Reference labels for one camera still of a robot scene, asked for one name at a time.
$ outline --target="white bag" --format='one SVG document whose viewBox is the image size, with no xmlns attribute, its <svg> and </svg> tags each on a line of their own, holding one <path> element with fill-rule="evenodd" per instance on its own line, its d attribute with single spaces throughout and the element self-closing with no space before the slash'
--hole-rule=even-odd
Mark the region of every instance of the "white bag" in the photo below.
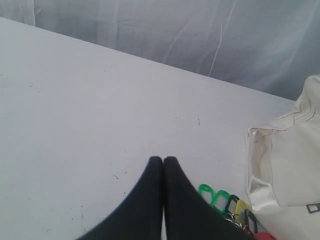
<svg viewBox="0 0 320 240">
<path fill-rule="evenodd" d="M 292 112 L 249 129 L 247 153 L 259 222 L 277 240 L 320 239 L 320 211 L 306 207 L 320 203 L 320 75 L 306 79 Z"/>
</svg>

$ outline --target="white table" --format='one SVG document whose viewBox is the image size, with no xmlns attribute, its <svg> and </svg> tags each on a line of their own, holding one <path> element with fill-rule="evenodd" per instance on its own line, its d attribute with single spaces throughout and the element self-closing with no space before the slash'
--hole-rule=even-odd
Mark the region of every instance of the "white table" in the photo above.
<svg viewBox="0 0 320 240">
<path fill-rule="evenodd" d="M 150 156 L 247 199 L 246 131 L 284 98 L 0 18 L 0 239 L 73 240 Z"/>
</svg>

